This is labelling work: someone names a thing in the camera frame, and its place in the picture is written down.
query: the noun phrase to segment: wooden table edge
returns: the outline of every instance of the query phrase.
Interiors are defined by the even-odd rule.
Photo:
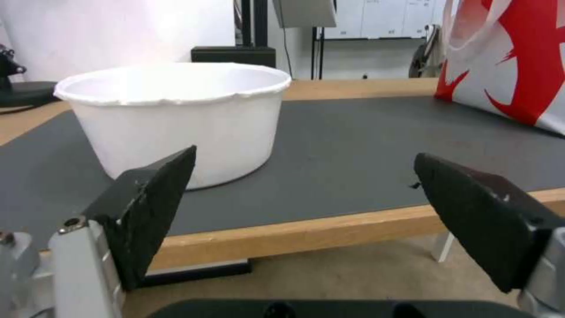
[[[565,200],[565,188],[530,192],[550,205]],[[565,209],[558,213],[565,217]],[[349,214],[273,225],[166,237],[151,269],[320,250],[437,234],[445,227],[430,205]]]

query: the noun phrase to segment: bowl rim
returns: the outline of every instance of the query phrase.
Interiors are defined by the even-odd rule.
[[[112,73],[123,72],[126,70],[132,70],[136,68],[138,69],[153,68],[153,67],[191,67],[194,65],[198,65],[199,67],[201,66],[218,67],[221,65],[222,67],[229,66],[239,69],[261,71],[279,76],[281,77],[281,81],[273,85],[248,89],[236,93],[219,94],[216,96],[194,98],[189,100],[179,99],[179,98],[150,98],[150,99],[144,98],[143,100],[135,99],[135,98],[116,98],[116,97],[99,98],[99,97],[93,97],[91,94],[78,94],[67,91],[67,88],[70,85],[79,83],[81,81],[88,80],[98,76],[108,76],[111,75]],[[234,97],[249,98],[249,97],[255,97],[264,94],[277,94],[286,90],[290,86],[291,81],[292,78],[290,78],[290,75],[288,75],[286,72],[278,70],[276,68],[271,68],[261,65],[250,65],[250,64],[240,64],[240,63],[230,63],[230,62],[228,63],[198,63],[198,62],[156,63],[156,64],[108,68],[104,70],[69,76],[57,83],[53,95],[65,101],[75,102],[82,105],[100,106],[100,107],[155,106],[155,105],[163,105],[163,104],[169,104],[169,105],[211,104],[222,100],[228,100]]]

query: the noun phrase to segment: bag handle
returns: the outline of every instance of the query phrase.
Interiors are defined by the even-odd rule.
[[[461,1],[479,1],[479,0],[461,0]],[[447,0],[445,3],[444,9],[444,33],[442,35],[442,40],[445,43],[446,47],[446,54],[449,56],[450,59],[456,60],[465,60],[474,57],[477,53],[479,53],[489,35],[493,29],[495,23],[500,19],[500,17],[506,12],[512,0],[492,0],[492,4],[490,6],[489,12],[486,16],[486,19],[483,25],[473,34],[465,43],[462,43],[459,46],[455,46],[452,44],[451,35],[453,32],[453,25],[454,25],[454,18],[451,14],[453,9],[453,0]],[[455,19],[457,19],[457,15],[460,14],[459,8],[457,9],[457,14],[455,15]]]

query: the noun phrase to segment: floor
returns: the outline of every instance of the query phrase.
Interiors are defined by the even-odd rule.
[[[246,275],[136,290],[125,317],[145,317],[190,298],[481,299],[515,306],[454,243],[444,263],[430,256],[433,236],[266,257]]]

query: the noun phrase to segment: black box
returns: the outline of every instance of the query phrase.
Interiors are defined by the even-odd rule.
[[[234,62],[277,67],[276,51],[267,46],[196,46],[190,56],[192,62]]]

